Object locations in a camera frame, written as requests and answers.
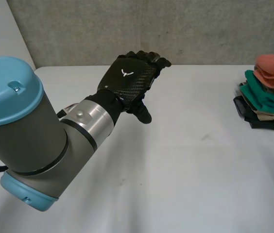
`white table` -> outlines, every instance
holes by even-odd
[[[164,70],[145,99],[153,122],[122,114],[50,210],[0,187],[0,233],[274,233],[274,131],[252,130],[232,102],[252,68]],[[59,111],[93,94],[106,70],[36,74]]]

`carbon fiber hand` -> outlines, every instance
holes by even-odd
[[[98,85],[98,91],[114,93],[124,106],[124,111],[132,113],[143,123],[151,122],[151,115],[142,99],[160,71],[171,63],[155,52],[129,52],[120,55],[111,65]]]

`concrete wall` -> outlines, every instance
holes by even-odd
[[[6,0],[0,0],[0,56],[3,55],[18,57],[35,69]]]
[[[274,53],[274,0],[8,0],[37,67],[108,65],[130,50],[173,64]]]

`green cloth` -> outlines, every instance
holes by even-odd
[[[274,94],[264,91],[261,82],[254,76],[252,70],[245,72],[248,84],[241,86],[240,90],[246,98],[257,108],[267,113],[274,113]]]

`robotic hand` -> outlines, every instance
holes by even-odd
[[[39,211],[58,200],[121,112],[152,118],[142,99],[171,63],[157,53],[120,55],[98,85],[60,121],[39,78],[24,61],[0,57],[0,160],[3,188]]]

